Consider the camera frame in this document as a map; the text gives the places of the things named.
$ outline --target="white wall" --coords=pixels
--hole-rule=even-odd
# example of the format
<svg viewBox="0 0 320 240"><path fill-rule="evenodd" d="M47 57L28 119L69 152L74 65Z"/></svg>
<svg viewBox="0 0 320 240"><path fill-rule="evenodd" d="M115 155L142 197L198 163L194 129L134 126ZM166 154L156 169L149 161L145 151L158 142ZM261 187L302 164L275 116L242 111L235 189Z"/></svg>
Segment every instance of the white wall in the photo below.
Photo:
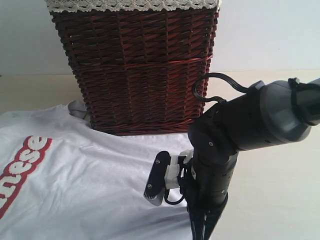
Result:
<svg viewBox="0 0 320 240"><path fill-rule="evenodd" d="M320 1L224 0L212 71L320 68ZM70 74L44 0L0 0L0 75Z"/></svg>

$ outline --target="black cable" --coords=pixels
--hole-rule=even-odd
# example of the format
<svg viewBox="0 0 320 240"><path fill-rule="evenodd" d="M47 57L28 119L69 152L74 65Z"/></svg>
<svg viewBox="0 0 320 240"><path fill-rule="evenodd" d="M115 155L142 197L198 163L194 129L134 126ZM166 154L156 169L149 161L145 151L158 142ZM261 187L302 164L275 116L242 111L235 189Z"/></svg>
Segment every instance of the black cable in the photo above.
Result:
<svg viewBox="0 0 320 240"><path fill-rule="evenodd" d="M231 77L229 77L229 76L227 76L227 75L225 75L223 73L211 72L211 73L207 73L207 74L203 75L202 77L200 77L199 80L197 80L192 86L193 95L198 100L200 100L201 102L208 103L208 102L216 101L216 102L221 103L221 104L226 102L225 99L223 99L222 97L219 97L219 96L213 96L213 97L210 97L210 98L205 98L205 97L202 97L202 96L199 95L199 93L197 92L197 86L198 86L200 81L202 81L203 79L207 79L207 78L222 79L222 80L226 81L228 84L230 84L231 87L233 87L238 92L241 92L241 93L244 93L244 94L248 93L248 88L247 87L244 87L244 86L240 85L235 80L233 80Z"/></svg>
<svg viewBox="0 0 320 240"><path fill-rule="evenodd" d="M170 192L169 189L166 189L165 192L164 192L164 201L165 201L167 204L177 205L177 204L181 203L181 202L185 199L185 196L182 195L182 197L181 197L178 201L169 201L169 200L168 200L169 192Z"/></svg>

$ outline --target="white lace trim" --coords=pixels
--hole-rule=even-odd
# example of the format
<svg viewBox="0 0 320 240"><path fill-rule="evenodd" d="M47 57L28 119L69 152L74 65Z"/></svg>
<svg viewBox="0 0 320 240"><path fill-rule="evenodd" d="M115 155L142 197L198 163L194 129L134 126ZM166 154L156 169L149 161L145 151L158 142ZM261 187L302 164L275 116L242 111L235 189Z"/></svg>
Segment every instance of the white lace trim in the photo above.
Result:
<svg viewBox="0 0 320 240"><path fill-rule="evenodd" d="M90 12L97 10L110 11L173 11L176 9L213 9L220 8L222 0L45 0L49 11L61 13L67 12Z"/></svg>

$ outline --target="wicker basket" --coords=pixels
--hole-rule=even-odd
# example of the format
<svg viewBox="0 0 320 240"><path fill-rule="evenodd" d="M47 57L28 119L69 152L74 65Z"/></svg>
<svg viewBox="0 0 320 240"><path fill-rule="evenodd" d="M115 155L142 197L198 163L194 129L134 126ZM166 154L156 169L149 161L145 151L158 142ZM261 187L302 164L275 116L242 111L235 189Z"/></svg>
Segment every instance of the wicker basket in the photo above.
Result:
<svg viewBox="0 0 320 240"><path fill-rule="evenodd" d="M95 130L185 132L203 112L191 88L209 71L216 9L50 14Z"/></svg>

